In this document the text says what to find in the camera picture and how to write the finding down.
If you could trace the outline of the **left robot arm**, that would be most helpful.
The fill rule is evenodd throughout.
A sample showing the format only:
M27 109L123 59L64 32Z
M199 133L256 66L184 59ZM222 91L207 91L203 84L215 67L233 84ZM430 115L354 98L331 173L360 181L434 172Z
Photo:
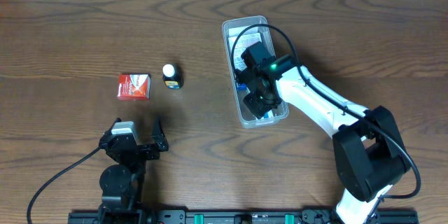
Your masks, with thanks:
M132 121L116 118L99 140L99 149L115 161L100 176L102 189L98 223L251 223L248 211L155 210L141 202L146 163L169 150L159 117L155 118L150 144L137 143Z

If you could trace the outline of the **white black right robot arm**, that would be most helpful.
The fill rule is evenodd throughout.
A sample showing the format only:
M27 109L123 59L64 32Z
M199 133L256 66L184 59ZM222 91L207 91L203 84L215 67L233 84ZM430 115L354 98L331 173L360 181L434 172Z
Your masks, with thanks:
M355 104L316 80L290 55L279 59L268 52L246 53L245 67L229 60L235 83L245 85L244 104L257 118L288 103L312 119L331 139L337 174L344 192L332 211L306 223L417 223L413 211L381 211L389 190L408 171L417 172L405 149L392 113L383 106L370 110Z

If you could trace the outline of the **blue medicine box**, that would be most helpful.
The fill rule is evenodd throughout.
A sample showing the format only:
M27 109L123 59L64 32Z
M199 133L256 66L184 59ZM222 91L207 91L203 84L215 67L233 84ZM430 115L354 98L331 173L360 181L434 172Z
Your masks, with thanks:
M233 48L233 45L236 40L236 36L230 37L228 39L228 42L230 44L230 49ZM237 42L237 45L234 49L234 66L235 70L243 71L246 68L246 64L244 63L242 59L242 53L247 49L249 46L252 46L253 44L257 42L261 42L261 35L259 32L252 33L252 34L245 34L240 37L240 39ZM247 87L245 84L236 84L237 85L237 91L246 91Z

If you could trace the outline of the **dark bottle white cap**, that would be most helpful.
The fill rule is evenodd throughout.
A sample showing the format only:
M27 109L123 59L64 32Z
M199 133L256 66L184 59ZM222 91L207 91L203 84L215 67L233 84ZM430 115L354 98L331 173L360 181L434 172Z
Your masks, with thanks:
M183 87L183 78L177 67L173 64L166 64L162 68L164 84L172 90L178 90Z

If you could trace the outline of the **red orange medicine box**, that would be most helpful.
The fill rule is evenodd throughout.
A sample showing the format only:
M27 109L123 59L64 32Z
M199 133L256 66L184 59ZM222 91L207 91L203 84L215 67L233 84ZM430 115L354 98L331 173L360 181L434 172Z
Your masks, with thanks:
M121 101L149 100L150 88L149 74L120 74L117 98Z

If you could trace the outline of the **white green medicine box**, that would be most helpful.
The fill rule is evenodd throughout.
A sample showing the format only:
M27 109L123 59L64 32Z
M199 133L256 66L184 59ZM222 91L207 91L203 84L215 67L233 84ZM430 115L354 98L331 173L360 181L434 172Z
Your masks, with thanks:
M277 108L273 108L270 111L266 112L263 116L263 119L273 118L275 120L283 119L285 115L288 115L288 110L284 109L281 106Z

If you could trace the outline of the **clear plastic container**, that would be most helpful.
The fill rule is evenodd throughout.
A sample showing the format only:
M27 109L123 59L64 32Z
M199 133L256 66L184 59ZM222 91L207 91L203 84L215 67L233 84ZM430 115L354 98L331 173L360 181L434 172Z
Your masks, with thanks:
M243 71L246 66L241 58L241 54L247 47L256 42L261 42L267 48L269 53L275 56L270 29L267 27L254 27L248 31L245 31L240 37L236 48L234 49L234 57L231 59L232 48L238 35L245 28L255 24L267 24L267 19L262 15L257 15L227 20L222 24L223 40L227 54L227 62L229 65L230 80L232 81L235 103L237 105L241 125L246 129L275 124L286 118L289 114L288 105L283 101L279 106L277 106L277 108L273 108L268 111L261 119L257 119L244 104L244 98L250 91L245 84L238 84L235 80L235 74L232 70L231 61L234 62L235 69Z

